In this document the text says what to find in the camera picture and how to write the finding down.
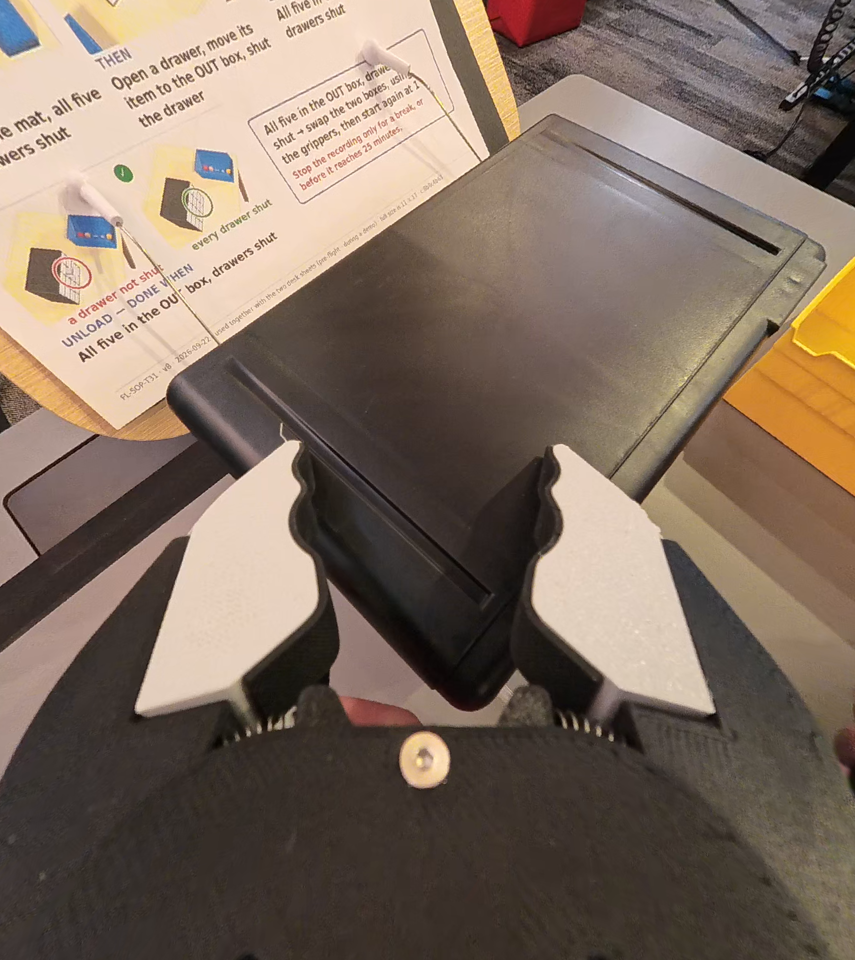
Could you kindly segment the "white peg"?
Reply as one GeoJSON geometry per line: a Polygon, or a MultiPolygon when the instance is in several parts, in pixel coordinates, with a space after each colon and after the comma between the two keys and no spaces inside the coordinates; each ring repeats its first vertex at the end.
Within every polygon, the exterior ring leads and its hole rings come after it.
{"type": "Polygon", "coordinates": [[[401,78],[409,78],[411,76],[411,66],[407,60],[373,39],[366,39],[362,43],[360,55],[363,62],[368,66],[386,67],[394,71],[401,78]]]}
{"type": "Polygon", "coordinates": [[[124,226],[122,213],[83,174],[70,174],[66,181],[65,195],[72,202],[84,204],[93,210],[95,215],[108,221],[114,228],[121,229],[124,226]]]}

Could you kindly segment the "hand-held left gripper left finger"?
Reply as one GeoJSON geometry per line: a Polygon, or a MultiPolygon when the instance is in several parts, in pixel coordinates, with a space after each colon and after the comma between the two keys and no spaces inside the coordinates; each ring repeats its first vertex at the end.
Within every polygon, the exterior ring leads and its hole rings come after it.
{"type": "Polygon", "coordinates": [[[337,615],[315,546],[313,461],[287,440],[194,524],[134,710],[227,705],[237,724],[293,724],[328,681],[337,615]]]}

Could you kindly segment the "grey table hatch panel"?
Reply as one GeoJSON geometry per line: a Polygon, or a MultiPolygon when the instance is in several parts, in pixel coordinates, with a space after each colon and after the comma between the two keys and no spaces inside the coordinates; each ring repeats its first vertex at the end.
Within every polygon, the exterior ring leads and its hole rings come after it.
{"type": "Polygon", "coordinates": [[[225,462],[190,434],[150,441],[96,437],[15,486],[3,506],[43,555],[103,515],[122,531],[153,532],[232,482],[225,462]]]}

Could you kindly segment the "red fabric bag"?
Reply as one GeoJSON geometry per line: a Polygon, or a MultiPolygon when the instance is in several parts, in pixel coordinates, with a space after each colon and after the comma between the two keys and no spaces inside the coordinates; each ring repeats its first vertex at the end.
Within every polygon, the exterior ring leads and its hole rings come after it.
{"type": "Polygon", "coordinates": [[[586,1],[487,1],[493,31],[517,47],[578,29],[586,1]]]}

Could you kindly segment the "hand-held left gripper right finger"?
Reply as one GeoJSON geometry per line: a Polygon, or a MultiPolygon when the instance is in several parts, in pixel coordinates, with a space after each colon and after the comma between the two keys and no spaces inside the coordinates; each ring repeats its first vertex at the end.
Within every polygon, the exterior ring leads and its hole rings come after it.
{"type": "Polygon", "coordinates": [[[564,443],[545,450],[537,493],[510,653],[553,722],[614,724],[629,706],[714,717],[659,527],[564,443]]]}

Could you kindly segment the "person's left hand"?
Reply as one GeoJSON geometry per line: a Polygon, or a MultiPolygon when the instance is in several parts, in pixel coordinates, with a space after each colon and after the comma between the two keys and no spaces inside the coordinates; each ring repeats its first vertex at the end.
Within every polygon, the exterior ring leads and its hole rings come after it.
{"type": "Polygon", "coordinates": [[[391,703],[339,696],[339,702],[352,726],[420,728],[420,719],[410,710],[391,703]]]}

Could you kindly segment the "yellow storage bin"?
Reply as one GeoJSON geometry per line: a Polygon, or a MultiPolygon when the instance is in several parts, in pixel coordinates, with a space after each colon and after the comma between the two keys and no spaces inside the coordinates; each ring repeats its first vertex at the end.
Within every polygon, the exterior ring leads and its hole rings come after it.
{"type": "Polygon", "coordinates": [[[855,498],[855,256],[724,400],[855,498]]]}

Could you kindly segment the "black drawer cabinet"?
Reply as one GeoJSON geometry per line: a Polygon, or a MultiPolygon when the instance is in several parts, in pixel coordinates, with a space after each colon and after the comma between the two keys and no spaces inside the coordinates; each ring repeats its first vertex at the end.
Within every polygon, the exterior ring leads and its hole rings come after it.
{"type": "Polygon", "coordinates": [[[546,448],[643,500],[825,265],[801,230],[550,115],[167,401],[235,477],[304,442],[329,579],[474,711],[513,672],[546,448]]]}

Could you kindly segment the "printed instruction sheet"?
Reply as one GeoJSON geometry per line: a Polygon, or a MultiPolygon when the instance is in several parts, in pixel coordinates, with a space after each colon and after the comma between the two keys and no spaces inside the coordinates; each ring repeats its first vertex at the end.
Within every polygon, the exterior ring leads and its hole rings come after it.
{"type": "Polygon", "coordinates": [[[492,154],[433,2],[0,2],[0,327],[127,426],[492,154]]]}

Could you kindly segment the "black metal stand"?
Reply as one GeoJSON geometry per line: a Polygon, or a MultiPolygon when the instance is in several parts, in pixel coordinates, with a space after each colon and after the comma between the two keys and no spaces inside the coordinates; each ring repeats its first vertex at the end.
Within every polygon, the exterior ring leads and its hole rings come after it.
{"type": "Polygon", "coordinates": [[[855,1],[830,1],[803,66],[805,78],[778,105],[789,113],[809,101],[855,56],[855,1]]]}

